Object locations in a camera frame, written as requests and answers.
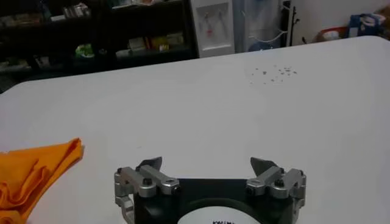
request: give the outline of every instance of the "dark shelving unit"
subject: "dark shelving unit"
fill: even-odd
[[[88,17],[0,27],[0,58],[24,58],[31,66],[31,69],[16,72],[17,80],[79,75],[198,57],[190,0],[118,9],[111,9],[105,1],[88,6],[91,9],[91,16]],[[167,51],[146,49],[125,58],[116,58],[116,51],[127,49],[131,38],[157,37],[176,32],[183,33],[183,46]],[[91,43],[94,58],[80,59],[74,56],[77,46],[85,43]],[[59,58],[62,65],[40,68],[34,55]]]

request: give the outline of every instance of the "table surface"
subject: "table surface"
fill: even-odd
[[[187,178],[271,159],[307,174],[299,223],[390,223],[389,59],[362,37],[26,82],[0,95],[0,148],[85,145],[30,224],[124,223],[114,171],[155,156]]]

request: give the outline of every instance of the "orange cloth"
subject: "orange cloth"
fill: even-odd
[[[40,197],[83,154],[81,140],[0,153],[0,224],[23,224]]]

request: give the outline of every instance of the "white wall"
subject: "white wall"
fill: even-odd
[[[311,42],[323,29],[345,26],[353,14],[374,12],[390,0],[293,0],[297,6],[293,45],[303,44],[302,37]]]

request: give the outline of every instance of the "metal bracket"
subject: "metal bracket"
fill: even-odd
[[[133,193],[138,193],[141,197],[149,198],[156,195],[156,184],[150,179],[143,177],[130,167],[121,169],[121,181],[133,186]]]
[[[154,182],[156,182],[156,185],[160,188],[163,194],[174,195],[180,190],[178,179],[168,177],[149,165],[141,166],[140,174],[144,177],[151,178]]]
[[[276,163],[270,160],[263,160],[255,157],[250,158],[250,165],[252,166],[256,176],[259,176],[273,166],[278,167]]]
[[[140,165],[138,165],[135,168],[135,170],[137,172],[139,172],[141,166],[145,166],[145,165],[149,165],[149,166],[153,167],[155,170],[160,170],[162,164],[163,164],[163,158],[162,157],[156,157],[156,158],[152,158],[152,159],[145,159],[145,160],[142,160]]]
[[[122,216],[126,223],[135,224],[134,221],[134,204],[129,198],[129,194],[134,193],[134,188],[131,184],[121,183],[122,179],[118,172],[114,174],[115,181],[115,204],[121,207]]]
[[[273,197],[284,199],[304,199],[306,191],[306,176],[301,170],[291,169],[279,181],[271,184],[270,193]]]
[[[246,191],[249,195],[263,195],[267,186],[282,177],[282,169],[272,166],[256,178],[246,181]]]

